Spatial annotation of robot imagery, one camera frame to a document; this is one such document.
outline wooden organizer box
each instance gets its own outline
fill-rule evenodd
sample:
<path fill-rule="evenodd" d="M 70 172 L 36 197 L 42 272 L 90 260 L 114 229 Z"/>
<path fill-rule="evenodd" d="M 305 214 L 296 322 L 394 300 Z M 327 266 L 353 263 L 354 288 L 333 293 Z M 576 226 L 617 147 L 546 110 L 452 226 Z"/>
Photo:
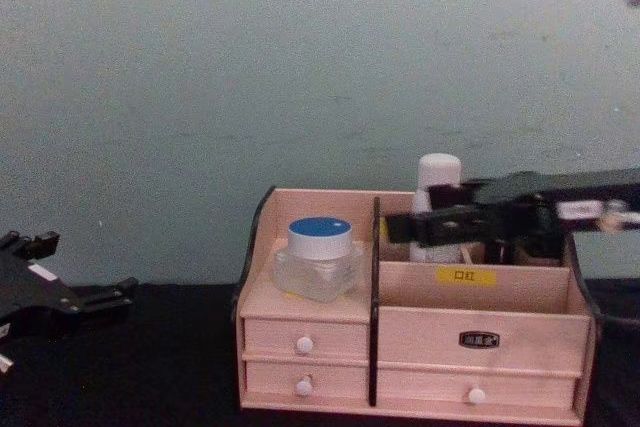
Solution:
<path fill-rule="evenodd" d="M 406 246 L 380 236 L 379 220 L 409 211 L 412 196 L 265 195 L 233 300 L 240 408 L 582 425 L 597 336 L 573 239 L 559 266 L 411 263 Z M 328 304 L 272 281 L 289 224 L 319 215 L 351 223 L 367 266 L 356 287 Z M 482 333 L 498 335 L 499 345 L 463 345 L 474 333 L 480 342 L 492 338 Z M 302 337 L 313 341 L 304 354 L 296 349 Z M 297 396 L 305 378 L 312 393 Z M 477 395 L 483 403 L 472 403 Z"/>

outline drawer knob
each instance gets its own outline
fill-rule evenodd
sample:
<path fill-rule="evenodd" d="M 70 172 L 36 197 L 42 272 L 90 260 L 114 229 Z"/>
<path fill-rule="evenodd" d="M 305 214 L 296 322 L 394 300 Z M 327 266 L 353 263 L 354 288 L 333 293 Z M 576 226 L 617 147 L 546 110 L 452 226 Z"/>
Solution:
<path fill-rule="evenodd" d="M 484 404 L 484 402 L 487 400 L 487 394 L 484 393 L 484 390 L 478 389 L 476 387 L 469 391 L 468 398 L 469 402 L 472 404 Z"/>
<path fill-rule="evenodd" d="M 309 397 L 313 393 L 313 384 L 311 376 L 305 375 L 300 382 L 296 384 L 296 395 L 300 397 Z"/>
<path fill-rule="evenodd" d="M 296 342 L 296 350 L 299 354 L 308 354 L 313 349 L 313 340 L 309 337 L 300 337 Z"/>

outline drawer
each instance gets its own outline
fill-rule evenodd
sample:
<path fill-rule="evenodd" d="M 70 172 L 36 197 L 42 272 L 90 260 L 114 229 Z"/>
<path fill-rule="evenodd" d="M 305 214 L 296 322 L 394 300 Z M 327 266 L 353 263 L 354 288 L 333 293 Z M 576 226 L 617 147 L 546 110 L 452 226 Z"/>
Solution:
<path fill-rule="evenodd" d="M 365 324 L 247 319 L 244 328 L 245 349 L 251 354 L 368 358 Z"/>
<path fill-rule="evenodd" d="M 263 394 L 290 395 L 300 400 L 296 386 L 309 380 L 307 397 L 343 397 L 365 399 L 367 369 L 365 367 L 333 367 L 277 362 L 247 362 L 247 390 Z"/>
<path fill-rule="evenodd" d="M 379 360 L 579 377 L 588 327 L 585 316 L 381 307 Z M 462 346 L 465 332 L 497 334 L 499 345 Z"/>
<path fill-rule="evenodd" d="M 389 369 L 380 369 L 378 372 L 380 398 L 438 400 L 470 405 L 474 404 L 472 400 L 484 400 L 480 403 L 558 407 L 569 410 L 573 403 L 574 387 L 574 379 Z"/>

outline black tablecloth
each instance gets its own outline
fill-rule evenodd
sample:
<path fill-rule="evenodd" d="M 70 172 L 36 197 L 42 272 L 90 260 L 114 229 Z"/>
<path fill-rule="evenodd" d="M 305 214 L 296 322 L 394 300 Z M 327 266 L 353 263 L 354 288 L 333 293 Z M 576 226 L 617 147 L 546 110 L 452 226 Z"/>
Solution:
<path fill-rule="evenodd" d="M 640 282 L 590 281 L 606 311 L 640 316 Z M 0 379 L 3 426 L 441 426 L 460 423 L 234 411 L 233 286 L 142 285 L 124 324 L 71 339 L 18 339 Z M 640 426 L 640 332 L 608 326 L 591 426 Z M 464 424 L 469 427 L 478 424 Z"/>

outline jar lid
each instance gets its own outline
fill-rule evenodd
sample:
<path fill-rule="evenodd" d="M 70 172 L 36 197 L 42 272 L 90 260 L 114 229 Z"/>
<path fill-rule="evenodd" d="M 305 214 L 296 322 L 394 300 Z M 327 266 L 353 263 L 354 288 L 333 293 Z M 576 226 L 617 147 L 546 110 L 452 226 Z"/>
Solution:
<path fill-rule="evenodd" d="M 329 260 L 351 251 L 351 224 L 334 217 L 307 217 L 289 224 L 291 255 L 308 260 Z"/>

